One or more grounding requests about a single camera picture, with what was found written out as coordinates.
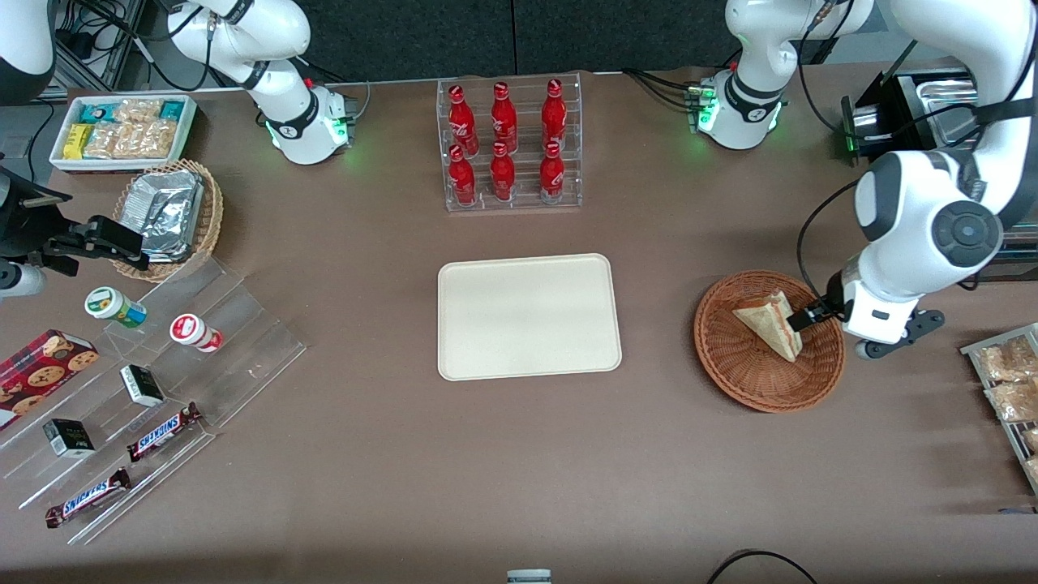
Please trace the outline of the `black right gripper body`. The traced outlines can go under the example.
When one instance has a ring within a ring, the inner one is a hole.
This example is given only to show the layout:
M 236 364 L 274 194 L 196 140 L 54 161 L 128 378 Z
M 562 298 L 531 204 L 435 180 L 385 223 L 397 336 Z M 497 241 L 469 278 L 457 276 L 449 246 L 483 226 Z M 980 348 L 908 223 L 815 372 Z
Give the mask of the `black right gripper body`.
M 5 259 L 42 252 L 49 241 L 66 235 L 73 221 L 56 204 L 27 207 L 40 197 L 36 185 L 2 170 L 1 256 Z

